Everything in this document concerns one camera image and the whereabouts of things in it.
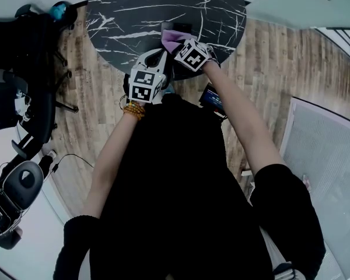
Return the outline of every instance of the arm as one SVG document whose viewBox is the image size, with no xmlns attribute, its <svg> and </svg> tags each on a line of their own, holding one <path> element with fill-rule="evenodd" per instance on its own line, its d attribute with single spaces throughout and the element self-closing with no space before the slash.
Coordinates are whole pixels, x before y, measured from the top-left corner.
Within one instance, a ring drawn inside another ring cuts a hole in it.
<svg viewBox="0 0 350 280">
<path fill-rule="evenodd" d="M 207 62 L 203 70 L 222 100 L 223 108 L 244 148 L 254 175 L 271 164 L 285 165 L 266 124 L 243 91 L 232 83 L 215 62 Z"/>
<path fill-rule="evenodd" d="M 137 122 L 135 116 L 125 113 L 115 126 L 94 166 L 82 215 L 100 217 Z"/>
</svg>

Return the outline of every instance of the marble tabletop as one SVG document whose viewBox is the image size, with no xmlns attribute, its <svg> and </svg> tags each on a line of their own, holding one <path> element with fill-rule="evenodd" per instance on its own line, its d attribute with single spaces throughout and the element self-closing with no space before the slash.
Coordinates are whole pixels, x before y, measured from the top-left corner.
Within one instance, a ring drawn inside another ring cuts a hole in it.
<svg viewBox="0 0 350 280">
<path fill-rule="evenodd" d="M 244 0 L 89 0 L 87 30 L 100 55 L 130 74 L 137 58 L 160 48 L 161 23 L 191 24 L 192 34 L 223 62 L 240 43 L 246 25 Z M 198 75 L 174 65 L 174 79 Z"/>
</svg>

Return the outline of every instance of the person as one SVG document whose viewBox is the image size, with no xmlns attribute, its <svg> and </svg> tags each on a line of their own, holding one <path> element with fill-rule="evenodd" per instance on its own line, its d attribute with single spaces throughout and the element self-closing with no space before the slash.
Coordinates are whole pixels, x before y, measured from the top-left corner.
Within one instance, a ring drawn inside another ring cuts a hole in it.
<svg viewBox="0 0 350 280">
<path fill-rule="evenodd" d="M 325 247 L 305 185 L 243 91 L 217 63 L 203 70 L 254 174 L 252 206 L 216 115 L 166 94 L 115 126 L 82 215 L 65 224 L 54 279 L 77 279 L 88 250 L 92 280 L 315 278 Z"/>
</svg>

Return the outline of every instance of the black sleeve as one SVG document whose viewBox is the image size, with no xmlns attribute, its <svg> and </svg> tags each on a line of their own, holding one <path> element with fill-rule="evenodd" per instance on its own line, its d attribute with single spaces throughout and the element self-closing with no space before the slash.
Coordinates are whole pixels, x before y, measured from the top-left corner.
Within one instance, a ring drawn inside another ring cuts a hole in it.
<svg viewBox="0 0 350 280">
<path fill-rule="evenodd" d="M 67 221 L 64 227 L 64 246 L 53 273 L 54 280 L 78 280 L 81 264 L 96 233 L 99 233 L 97 218 L 78 216 Z"/>
<path fill-rule="evenodd" d="M 326 253 L 319 220 L 306 186 L 281 164 L 262 168 L 251 195 L 259 224 L 286 261 L 313 280 Z"/>
</svg>

